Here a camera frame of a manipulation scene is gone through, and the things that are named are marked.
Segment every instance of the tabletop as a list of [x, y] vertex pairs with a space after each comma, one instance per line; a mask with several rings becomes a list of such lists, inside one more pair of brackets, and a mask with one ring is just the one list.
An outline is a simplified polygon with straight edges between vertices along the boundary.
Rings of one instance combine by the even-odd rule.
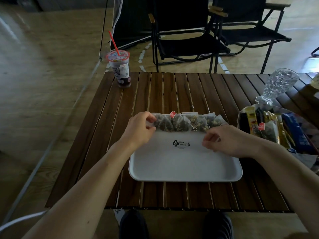
[[[291, 110], [319, 127], [318, 90], [309, 84], [315, 73], [300, 74], [274, 105]], [[255, 103], [269, 75], [131, 72], [132, 85], [122, 89], [106, 72], [46, 207], [52, 207], [122, 136], [138, 112], [215, 112], [234, 126], [241, 109]], [[243, 176], [232, 183], [139, 182], [125, 164], [106, 208], [292, 212], [265, 170], [253, 159], [240, 159]]]

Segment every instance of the snack pile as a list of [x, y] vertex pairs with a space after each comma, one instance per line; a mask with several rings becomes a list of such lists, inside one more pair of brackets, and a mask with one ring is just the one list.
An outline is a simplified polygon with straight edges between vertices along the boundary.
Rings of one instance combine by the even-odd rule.
[[274, 113], [273, 109], [263, 111], [248, 106], [240, 113], [239, 126], [242, 131], [278, 143], [289, 152], [318, 154], [292, 112]]
[[227, 124], [221, 115], [215, 113], [199, 115], [198, 112], [183, 112], [182, 114], [171, 112], [171, 114], [152, 113], [157, 121], [153, 123], [156, 129], [165, 132], [206, 132], [212, 127]]

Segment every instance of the forearm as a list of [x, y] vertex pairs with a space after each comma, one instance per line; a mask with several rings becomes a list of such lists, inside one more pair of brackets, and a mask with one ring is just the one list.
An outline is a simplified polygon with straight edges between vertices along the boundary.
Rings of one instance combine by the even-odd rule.
[[265, 143], [255, 159], [273, 179], [309, 232], [319, 238], [319, 177], [285, 148]]
[[134, 150], [115, 143], [24, 238], [92, 238], [125, 162]]

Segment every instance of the dark fabric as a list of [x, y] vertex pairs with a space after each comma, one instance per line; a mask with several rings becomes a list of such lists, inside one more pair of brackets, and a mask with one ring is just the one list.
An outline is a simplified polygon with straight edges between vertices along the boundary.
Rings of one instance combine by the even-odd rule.
[[120, 239], [149, 239], [143, 216], [136, 210], [129, 210], [122, 217], [119, 226]]
[[210, 34], [185, 40], [161, 40], [157, 38], [161, 58], [193, 56], [207, 53], [229, 53], [230, 50]]
[[227, 45], [234, 43], [270, 41], [287, 38], [286, 36], [264, 26], [256, 26], [254, 28], [247, 29], [223, 29], [222, 37], [225, 39]]
[[148, 1], [156, 20], [157, 32], [202, 28], [207, 25], [208, 0]]
[[203, 239], [233, 239], [233, 225], [230, 218], [220, 211], [211, 211], [205, 216]]
[[249, 22], [261, 20], [266, 0], [213, 0], [213, 5], [228, 13], [224, 23]]

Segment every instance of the shoe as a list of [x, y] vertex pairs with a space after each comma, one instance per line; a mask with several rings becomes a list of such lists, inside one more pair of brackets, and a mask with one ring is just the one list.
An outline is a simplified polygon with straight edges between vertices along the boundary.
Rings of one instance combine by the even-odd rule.
[[233, 225], [225, 213], [210, 211], [204, 220], [203, 239], [233, 239]]
[[144, 217], [137, 210], [129, 210], [122, 217], [119, 227], [120, 239], [149, 239]]

